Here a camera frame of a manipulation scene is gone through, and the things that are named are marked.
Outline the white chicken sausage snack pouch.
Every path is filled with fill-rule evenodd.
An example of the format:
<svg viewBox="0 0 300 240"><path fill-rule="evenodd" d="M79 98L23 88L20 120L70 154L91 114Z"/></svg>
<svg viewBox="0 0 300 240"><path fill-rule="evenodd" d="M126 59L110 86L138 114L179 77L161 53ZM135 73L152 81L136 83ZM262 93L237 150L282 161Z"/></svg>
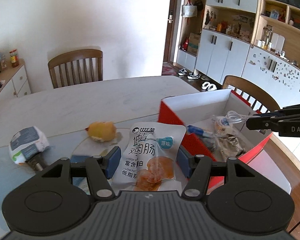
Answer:
<svg viewBox="0 0 300 240"><path fill-rule="evenodd" d="M111 179L120 191L181 191L175 170L177 153L186 128L159 122L137 122L130 129L129 142Z"/></svg>

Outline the red lidded jar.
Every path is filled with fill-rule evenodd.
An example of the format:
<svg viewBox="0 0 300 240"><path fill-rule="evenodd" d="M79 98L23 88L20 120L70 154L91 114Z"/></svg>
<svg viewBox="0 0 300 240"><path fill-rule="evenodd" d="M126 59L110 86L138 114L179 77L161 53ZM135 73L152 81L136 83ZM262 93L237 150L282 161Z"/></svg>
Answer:
<svg viewBox="0 0 300 240"><path fill-rule="evenodd" d="M10 62L13 68L19 66L19 56L16 49L10 51Z"/></svg>

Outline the brown wooden chair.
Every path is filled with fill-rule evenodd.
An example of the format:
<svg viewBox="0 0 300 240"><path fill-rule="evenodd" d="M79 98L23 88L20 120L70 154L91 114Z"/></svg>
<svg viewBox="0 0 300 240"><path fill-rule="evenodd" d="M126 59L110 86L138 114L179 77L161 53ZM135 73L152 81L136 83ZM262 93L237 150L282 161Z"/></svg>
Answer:
<svg viewBox="0 0 300 240"><path fill-rule="evenodd" d="M80 49L60 54L48 62L53 88L103 80L103 53Z"/></svg>

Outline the white tote bag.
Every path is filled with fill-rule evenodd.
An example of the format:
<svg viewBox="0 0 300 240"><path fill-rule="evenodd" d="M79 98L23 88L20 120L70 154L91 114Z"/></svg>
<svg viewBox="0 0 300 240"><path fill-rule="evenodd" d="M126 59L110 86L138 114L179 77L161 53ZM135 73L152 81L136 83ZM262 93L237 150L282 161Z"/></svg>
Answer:
<svg viewBox="0 0 300 240"><path fill-rule="evenodd" d="M182 6L183 18L192 18L197 16L197 6L193 5L191 0L187 0L187 3Z"/></svg>

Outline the red white cardboard box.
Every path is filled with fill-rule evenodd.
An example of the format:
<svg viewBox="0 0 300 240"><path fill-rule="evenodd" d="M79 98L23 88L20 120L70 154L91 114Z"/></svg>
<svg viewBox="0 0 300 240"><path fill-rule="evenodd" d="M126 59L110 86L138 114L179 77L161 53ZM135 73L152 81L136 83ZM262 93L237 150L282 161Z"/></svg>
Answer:
<svg viewBox="0 0 300 240"><path fill-rule="evenodd" d="M226 117L228 111L235 111L245 116L255 113L247 100L236 92L230 89L221 89L163 99L160 103L158 121L169 125L193 126L194 129L201 129L211 135L233 134L244 146L244 152L239 156L239 160L248 164L263 150L272 132L251 131L247 129L244 121L234 124ZM177 153L176 181L161 185L159 188L161 191L170 190L175 185L177 191L181 193L189 181L192 171L183 150L190 155L208 156L213 161L226 161L227 158L225 151L209 150L199 135L188 130Z"/></svg>

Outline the brown wooden door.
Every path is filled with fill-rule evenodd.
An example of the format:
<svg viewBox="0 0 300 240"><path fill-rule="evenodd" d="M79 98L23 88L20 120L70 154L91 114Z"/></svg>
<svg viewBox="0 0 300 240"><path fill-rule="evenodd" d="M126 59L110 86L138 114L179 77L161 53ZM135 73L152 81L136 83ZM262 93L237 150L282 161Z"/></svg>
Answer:
<svg viewBox="0 0 300 240"><path fill-rule="evenodd" d="M177 0L170 0L163 63L170 62L176 7L177 7Z"/></svg>

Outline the blueberry bread packet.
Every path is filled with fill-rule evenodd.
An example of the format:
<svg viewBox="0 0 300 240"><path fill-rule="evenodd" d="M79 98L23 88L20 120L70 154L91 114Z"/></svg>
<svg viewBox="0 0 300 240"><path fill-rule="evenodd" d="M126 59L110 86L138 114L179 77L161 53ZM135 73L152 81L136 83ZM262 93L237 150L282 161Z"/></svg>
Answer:
<svg viewBox="0 0 300 240"><path fill-rule="evenodd" d="M234 135L232 123L228 122L227 118L224 116L214 116L212 118L214 125L215 135L218 137L224 137L226 135Z"/></svg>

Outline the red patterned doormat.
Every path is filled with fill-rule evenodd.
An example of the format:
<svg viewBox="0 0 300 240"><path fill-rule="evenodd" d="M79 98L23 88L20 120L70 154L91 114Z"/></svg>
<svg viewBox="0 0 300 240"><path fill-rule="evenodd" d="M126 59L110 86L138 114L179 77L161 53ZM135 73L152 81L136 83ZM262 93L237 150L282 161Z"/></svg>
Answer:
<svg viewBox="0 0 300 240"><path fill-rule="evenodd" d="M171 65L170 63L164 62L162 65L162 76L177 76L178 67Z"/></svg>

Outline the white side cabinet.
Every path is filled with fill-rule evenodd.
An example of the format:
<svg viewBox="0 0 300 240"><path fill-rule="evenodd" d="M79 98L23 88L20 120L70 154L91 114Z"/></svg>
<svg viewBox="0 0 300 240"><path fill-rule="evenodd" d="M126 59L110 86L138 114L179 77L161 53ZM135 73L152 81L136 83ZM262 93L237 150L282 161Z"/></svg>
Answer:
<svg viewBox="0 0 300 240"><path fill-rule="evenodd" d="M0 102L31 94L24 59L20 59L19 66L14 68L8 64L0 73L0 82Z"/></svg>

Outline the sneakers on floor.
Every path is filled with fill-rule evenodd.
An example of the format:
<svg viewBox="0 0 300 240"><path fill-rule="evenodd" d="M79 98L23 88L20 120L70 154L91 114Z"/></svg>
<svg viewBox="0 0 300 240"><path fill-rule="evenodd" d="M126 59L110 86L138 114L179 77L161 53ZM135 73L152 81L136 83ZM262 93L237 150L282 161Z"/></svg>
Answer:
<svg viewBox="0 0 300 240"><path fill-rule="evenodd" d="M199 79L198 74L195 74L194 72L189 73L186 68L181 68L178 71L178 75L179 76L186 76L188 80L198 80Z"/></svg>

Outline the black snack packet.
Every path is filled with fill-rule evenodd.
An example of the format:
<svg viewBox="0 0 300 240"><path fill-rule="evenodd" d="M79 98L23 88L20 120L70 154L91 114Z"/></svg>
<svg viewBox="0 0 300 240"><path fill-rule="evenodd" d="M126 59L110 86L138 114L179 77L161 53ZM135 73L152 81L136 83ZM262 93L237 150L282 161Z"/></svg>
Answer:
<svg viewBox="0 0 300 240"><path fill-rule="evenodd" d="M48 166L44 160L43 152L25 155L25 162L35 172L40 172Z"/></svg>

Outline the white grey tissue pack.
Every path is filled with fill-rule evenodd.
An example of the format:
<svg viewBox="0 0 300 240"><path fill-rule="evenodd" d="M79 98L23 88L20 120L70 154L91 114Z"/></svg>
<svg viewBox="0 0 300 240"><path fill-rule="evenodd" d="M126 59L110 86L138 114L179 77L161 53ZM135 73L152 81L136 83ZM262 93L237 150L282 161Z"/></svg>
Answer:
<svg viewBox="0 0 300 240"><path fill-rule="evenodd" d="M50 144L41 130L31 126L17 132L8 147L12 161L15 164L23 164L47 150Z"/></svg>

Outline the yellow plush toy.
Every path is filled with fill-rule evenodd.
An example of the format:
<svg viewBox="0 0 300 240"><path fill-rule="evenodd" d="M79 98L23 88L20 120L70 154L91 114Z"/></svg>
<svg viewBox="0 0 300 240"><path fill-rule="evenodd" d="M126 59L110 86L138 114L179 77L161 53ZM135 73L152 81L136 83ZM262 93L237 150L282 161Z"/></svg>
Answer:
<svg viewBox="0 0 300 240"><path fill-rule="evenodd" d="M116 127L111 121L93 122L85 130L94 141L107 142L116 137Z"/></svg>

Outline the white wooden wall cupboard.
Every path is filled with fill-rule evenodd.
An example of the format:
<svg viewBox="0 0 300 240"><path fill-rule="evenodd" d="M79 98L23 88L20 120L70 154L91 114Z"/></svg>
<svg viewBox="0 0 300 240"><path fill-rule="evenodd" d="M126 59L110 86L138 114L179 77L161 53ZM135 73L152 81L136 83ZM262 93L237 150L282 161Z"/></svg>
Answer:
<svg viewBox="0 0 300 240"><path fill-rule="evenodd" d="M216 83L242 77L280 106L300 103L300 0L191 0L173 63Z"/></svg>

